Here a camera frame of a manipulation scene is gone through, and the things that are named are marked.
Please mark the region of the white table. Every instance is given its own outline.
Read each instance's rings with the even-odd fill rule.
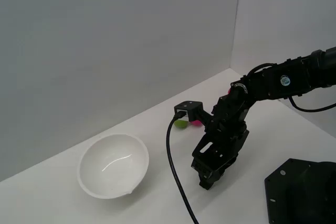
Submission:
[[[204,102],[210,112],[240,76],[224,72],[0,183],[0,223],[192,223],[171,174],[165,134],[173,107]],[[288,158],[336,162],[336,139],[279,101],[258,102],[247,116],[250,135],[236,163],[214,187],[198,185],[190,165],[203,128],[173,129],[171,150],[181,183],[200,223],[267,224],[264,179]],[[110,133],[141,138],[150,153],[148,173],[130,195],[95,199],[79,187],[76,167],[86,148]]]

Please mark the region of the mounting plate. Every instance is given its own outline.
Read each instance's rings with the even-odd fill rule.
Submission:
[[[270,224],[289,224],[286,189],[316,162],[288,159],[265,179],[268,220]]]

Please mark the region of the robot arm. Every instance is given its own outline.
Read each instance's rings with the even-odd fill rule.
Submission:
[[[298,108],[292,96],[335,84],[336,47],[326,52],[317,50],[309,56],[288,59],[281,64],[266,63],[254,68],[239,81],[231,83],[229,94],[219,98],[212,115],[203,110],[201,102],[185,101],[175,106],[175,113],[185,111],[186,120],[199,120],[205,126],[205,135],[193,152],[192,162],[200,177],[200,185],[210,189],[235,162],[249,134],[244,119],[255,102],[289,98]],[[318,112],[333,106],[336,104],[318,110],[300,110]]]

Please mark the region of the bowl rim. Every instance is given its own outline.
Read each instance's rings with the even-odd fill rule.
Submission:
[[[83,158],[85,157],[85,155],[87,154],[87,152],[95,145],[97,144],[99,141],[107,138],[107,137],[110,137],[110,136],[115,136],[115,135],[126,135],[126,136],[129,136],[129,137],[132,137],[134,138],[135,140],[137,140],[140,145],[142,146],[142,149],[144,150],[144,153],[145,153],[145,169],[142,171],[142,174],[140,175],[140,177],[135,181],[135,183],[133,184],[133,186],[127,190],[127,191],[122,191],[122,192],[119,192],[119,193],[113,193],[113,194],[110,194],[110,195],[100,195],[100,194],[96,194],[94,192],[92,192],[91,190],[89,190],[83,183],[82,179],[81,179],[81,176],[80,176],[80,168],[81,168],[81,165],[82,165],[82,161],[83,161]],[[130,194],[133,192],[133,190],[138,186],[138,184],[142,181],[142,179],[144,178],[147,170],[148,170],[148,165],[149,165],[149,153],[148,153],[148,149],[146,147],[146,145],[143,143],[143,141],[138,138],[137,136],[134,136],[134,135],[131,135],[131,134],[128,134],[128,133],[112,133],[112,134],[109,134],[109,135],[106,135],[96,141],[94,141],[92,144],[90,144],[90,146],[84,151],[84,153],[82,154],[80,160],[79,160],[79,163],[78,163],[78,166],[77,166],[77,181],[80,185],[80,187],[90,196],[94,197],[94,198],[98,198],[98,199],[114,199],[114,198],[118,198],[118,197],[121,197],[121,196],[124,196],[126,194]]]

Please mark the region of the white bowl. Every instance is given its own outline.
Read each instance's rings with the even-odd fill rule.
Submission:
[[[148,150],[137,137],[114,134],[104,137],[83,154],[77,169],[81,188],[99,199],[130,194],[145,176]]]

